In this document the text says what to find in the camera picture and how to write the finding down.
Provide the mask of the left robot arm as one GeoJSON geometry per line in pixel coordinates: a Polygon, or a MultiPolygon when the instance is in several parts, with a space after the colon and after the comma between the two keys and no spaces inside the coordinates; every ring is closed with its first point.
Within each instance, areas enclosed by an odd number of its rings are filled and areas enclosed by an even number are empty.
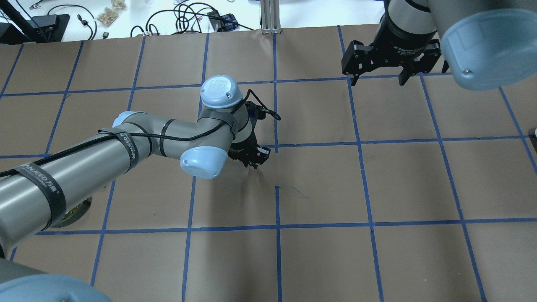
{"type": "Polygon", "coordinates": [[[2,172],[2,302],[109,302],[84,281],[11,262],[6,253],[40,231],[77,221],[83,201],[150,156],[179,160],[197,179],[215,179],[227,159],[257,168],[271,151],[257,143],[256,122],[280,115],[250,97],[258,99],[232,77],[216,75],[200,87],[203,109],[196,122],[125,111],[78,145],[2,172]]]}

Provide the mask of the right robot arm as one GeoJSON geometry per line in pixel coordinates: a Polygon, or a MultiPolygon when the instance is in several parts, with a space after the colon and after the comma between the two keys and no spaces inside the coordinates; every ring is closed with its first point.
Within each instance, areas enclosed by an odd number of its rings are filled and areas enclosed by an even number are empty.
{"type": "Polygon", "coordinates": [[[401,67],[399,84],[442,73],[474,91],[518,83],[536,74],[535,0],[385,0],[371,44],[353,40],[341,60],[355,86],[360,75],[401,67]]]}

